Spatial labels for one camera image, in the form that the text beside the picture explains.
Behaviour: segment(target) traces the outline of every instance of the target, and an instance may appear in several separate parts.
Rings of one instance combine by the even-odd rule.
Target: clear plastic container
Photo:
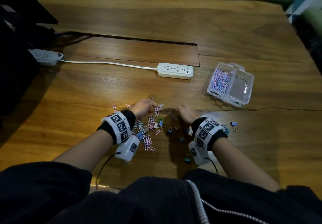
[[[254,75],[236,63],[220,62],[209,82],[207,93],[237,107],[249,103]]]

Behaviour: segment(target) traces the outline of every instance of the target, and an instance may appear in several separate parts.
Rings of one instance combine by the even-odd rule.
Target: power strip
[[[29,49],[29,52],[43,66],[54,66],[58,62],[59,54],[41,49]]]
[[[41,49],[29,49],[29,52],[34,56],[34,58],[44,66],[54,66],[58,61],[69,62],[69,63],[82,63],[82,64],[111,64],[111,65],[119,65],[147,70],[157,70],[159,76],[163,77],[172,77],[172,78],[180,78],[190,80],[194,75],[194,68],[192,66],[178,65],[178,64],[170,64],[170,63],[159,63],[157,68],[152,67],[140,67],[133,66],[127,64],[120,64],[114,62],[106,62],[106,61],[68,61],[61,59],[63,54],[46,51]]]
[[[159,63],[157,67],[158,75],[190,80],[194,75],[192,66],[176,65],[170,63]]]

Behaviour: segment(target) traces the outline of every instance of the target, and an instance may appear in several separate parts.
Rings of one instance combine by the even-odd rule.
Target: plastic box
[[[216,72],[224,72],[228,84],[226,89],[218,89],[219,86],[214,85]],[[229,63],[228,65],[220,62],[217,65],[209,82],[207,93],[221,99],[237,107],[242,107],[249,103],[252,94],[254,75],[245,71],[245,69],[236,63]]]

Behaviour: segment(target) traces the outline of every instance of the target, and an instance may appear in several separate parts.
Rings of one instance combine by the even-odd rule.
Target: forearm
[[[112,145],[111,135],[104,130],[97,130],[53,161],[92,171]]]
[[[226,138],[212,145],[212,152],[229,178],[251,183],[275,192],[280,186]]]

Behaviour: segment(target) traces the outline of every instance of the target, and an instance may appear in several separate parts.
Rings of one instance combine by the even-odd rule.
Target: black wrist strap
[[[219,138],[228,138],[227,134],[223,131],[223,127],[211,118],[200,117],[192,123],[191,128],[193,131],[192,136],[195,138],[196,144],[208,151],[211,151],[213,144]]]
[[[113,144],[120,144],[131,136],[135,124],[135,115],[132,111],[116,112],[102,119],[97,130],[104,130],[113,138]]]

